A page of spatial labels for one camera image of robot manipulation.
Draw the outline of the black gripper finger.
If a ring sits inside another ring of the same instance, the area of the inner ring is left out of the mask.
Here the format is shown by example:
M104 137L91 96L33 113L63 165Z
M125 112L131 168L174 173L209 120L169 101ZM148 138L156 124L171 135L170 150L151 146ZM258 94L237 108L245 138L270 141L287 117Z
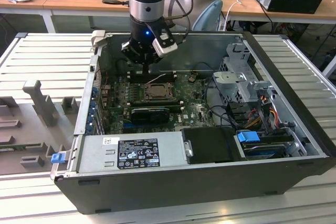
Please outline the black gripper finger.
M121 45L121 52L134 64L142 67L142 73L146 73L146 50L136 41L129 40Z
M156 64L156 63L158 63L160 60L161 60L160 57L149 57L149 58L146 60L146 73L149 73L149 72L150 72L150 65L152 65L152 64Z

